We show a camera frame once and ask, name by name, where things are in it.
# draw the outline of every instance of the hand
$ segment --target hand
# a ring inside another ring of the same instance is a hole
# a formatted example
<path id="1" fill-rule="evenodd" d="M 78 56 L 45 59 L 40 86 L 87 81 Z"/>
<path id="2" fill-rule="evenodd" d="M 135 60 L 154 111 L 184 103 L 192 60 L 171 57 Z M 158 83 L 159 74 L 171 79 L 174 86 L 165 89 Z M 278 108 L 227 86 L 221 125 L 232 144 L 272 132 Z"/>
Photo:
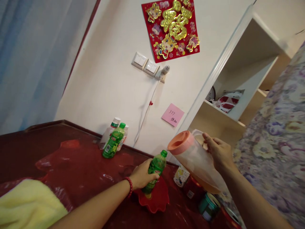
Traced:
<path id="1" fill-rule="evenodd" d="M 214 167 L 218 172 L 224 169 L 237 168 L 233 162 L 231 146 L 218 138 L 211 138 L 207 133 L 202 134 L 207 143 L 208 152 L 212 154 Z"/>
<path id="2" fill-rule="evenodd" d="M 148 159 L 139 166 L 137 166 L 132 174 L 130 179 L 134 190 L 139 188 L 144 188 L 149 182 L 158 179 L 160 176 L 156 173 L 148 174 L 148 167 L 152 159 Z"/>

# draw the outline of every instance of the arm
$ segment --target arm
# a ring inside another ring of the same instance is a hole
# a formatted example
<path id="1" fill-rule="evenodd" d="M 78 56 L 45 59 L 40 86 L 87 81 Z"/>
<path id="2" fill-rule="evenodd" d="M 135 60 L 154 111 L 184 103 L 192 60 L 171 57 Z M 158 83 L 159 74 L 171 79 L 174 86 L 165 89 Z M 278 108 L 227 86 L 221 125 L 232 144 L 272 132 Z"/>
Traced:
<path id="1" fill-rule="evenodd" d="M 158 174 L 148 174 L 152 159 L 137 166 L 131 176 L 133 189 L 144 188 L 149 182 L 159 178 Z M 130 185 L 123 180 L 88 200 L 80 207 L 57 221 L 50 229 L 58 228 L 102 228 L 115 209 L 127 197 Z"/>
<path id="2" fill-rule="evenodd" d="M 215 169 L 223 177 L 234 203 L 248 229 L 251 228 L 292 228 L 259 192 L 239 172 L 233 162 L 231 146 L 218 138 L 204 133 L 208 151 L 214 159 Z"/>

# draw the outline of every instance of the bottle cap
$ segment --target bottle cap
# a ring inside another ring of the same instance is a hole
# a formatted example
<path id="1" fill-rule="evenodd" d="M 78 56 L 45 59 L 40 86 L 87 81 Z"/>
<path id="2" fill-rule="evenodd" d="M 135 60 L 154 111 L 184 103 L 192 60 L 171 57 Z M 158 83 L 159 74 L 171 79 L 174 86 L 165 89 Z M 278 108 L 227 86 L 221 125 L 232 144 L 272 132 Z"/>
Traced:
<path id="1" fill-rule="evenodd" d="M 166 156 L 167 156 L 167 151 L 166 151 L 166 150 L 162 150 L 161 155 L 162 155 L 163 157 L 166 157 Z"/>
<path id="2" fill-rule="evenodd" d="M 126 124 L 125 124 L 125 123 L 123 123 L 123 122 L 121 122 L 120 127 L 121 127 L 122 129 L 124 129 L 124 128 L 125 128 L 125 126 L 126 126 Z"/>

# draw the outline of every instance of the pink sticky note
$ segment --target pink sticky note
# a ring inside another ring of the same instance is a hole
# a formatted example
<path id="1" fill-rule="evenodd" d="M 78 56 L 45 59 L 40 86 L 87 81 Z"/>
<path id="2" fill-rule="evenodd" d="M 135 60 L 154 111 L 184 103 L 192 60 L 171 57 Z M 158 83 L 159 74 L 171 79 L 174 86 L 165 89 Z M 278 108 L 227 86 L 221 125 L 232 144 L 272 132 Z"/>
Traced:
<path id="1" fill-rule="evenodd" d="M 162 119 L 176 127 L 183 115 L 184 112 L 171 103 L 165 113 L 162 115 Z"/>

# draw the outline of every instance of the green tea bottle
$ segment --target green tea bottle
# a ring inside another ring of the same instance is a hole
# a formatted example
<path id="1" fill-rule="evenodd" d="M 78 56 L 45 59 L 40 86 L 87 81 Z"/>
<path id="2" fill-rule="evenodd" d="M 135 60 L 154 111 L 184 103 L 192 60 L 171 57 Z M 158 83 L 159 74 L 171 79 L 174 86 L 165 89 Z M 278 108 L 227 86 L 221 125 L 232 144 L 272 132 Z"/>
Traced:
<path id="1" fill-rule="evenodd" d="M 161 175 L 166 166 L 166 156 L 166 150 L 162 150 L 160 154 L 154 156 L 152 162 L 149 165 L 148 174 L 157 173 Z M 145 194 L 150 194 L 153 188 L 155 187 L 157 181 L 158 179 L 149 182 L 144 188 L 142 188 L 142 192 L 144 192 Z"/>
<path id="2" fill-rule="evenodd" d="M 114 157 L 115 153 L 117 152 L 118 145 L 119 145 L 120 141 L 122 140 L 122 138 L 124 137 L 125 126 L 126 126 L 126 124 L 121 122 L 120 126 L 112 132 L 108 142 L 106 143 L 105 149 L 103 151 L 104 158 L 113 158 Z"/>

